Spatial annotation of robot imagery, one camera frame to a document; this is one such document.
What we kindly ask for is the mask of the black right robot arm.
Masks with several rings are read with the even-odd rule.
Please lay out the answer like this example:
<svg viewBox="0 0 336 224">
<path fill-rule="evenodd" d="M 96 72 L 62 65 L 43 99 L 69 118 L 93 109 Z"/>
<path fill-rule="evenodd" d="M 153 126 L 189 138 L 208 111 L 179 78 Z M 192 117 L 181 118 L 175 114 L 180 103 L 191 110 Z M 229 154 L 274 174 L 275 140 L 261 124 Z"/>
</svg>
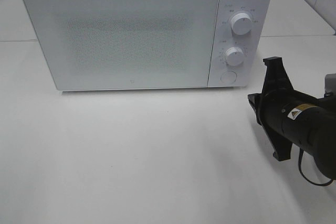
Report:
<svg viewBox="0 0 336 224">
<path fill-rule="evenodd" d="M 335 92 L 315 98 L 293 88 L 280 57 L 263 60 L 267 67 L 261 93 L 248 101 L 274 148 L 278 161 L 291 158 L 292 145 L 299 147 L 298 166 L 310 154 L 318 170 L 335 181 Z"/>
</svg>

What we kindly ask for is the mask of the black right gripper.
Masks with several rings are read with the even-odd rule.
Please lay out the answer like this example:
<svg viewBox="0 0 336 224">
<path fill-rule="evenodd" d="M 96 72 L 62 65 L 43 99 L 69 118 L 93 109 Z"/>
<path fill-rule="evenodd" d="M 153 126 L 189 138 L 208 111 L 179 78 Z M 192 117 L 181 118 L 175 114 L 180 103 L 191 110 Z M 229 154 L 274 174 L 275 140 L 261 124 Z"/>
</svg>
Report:
<svg viewBox="0 0 336 224">
<path fill-rule="evenodd" d="M 281 57 L 265 58 L 263 62 L 267 67 L 263 93 L 268 94 L 262 98 L 261 93 L 253 93 L 247 98 L 274 149 L 273 157 L 286 161 L 291 158 L 292 143 L 313 147 L 312 116 L 306 116 L 317 109 L 318 99 L 299 91 L 285 91 L 293 90 L 293 86 Z"/>
</svg>

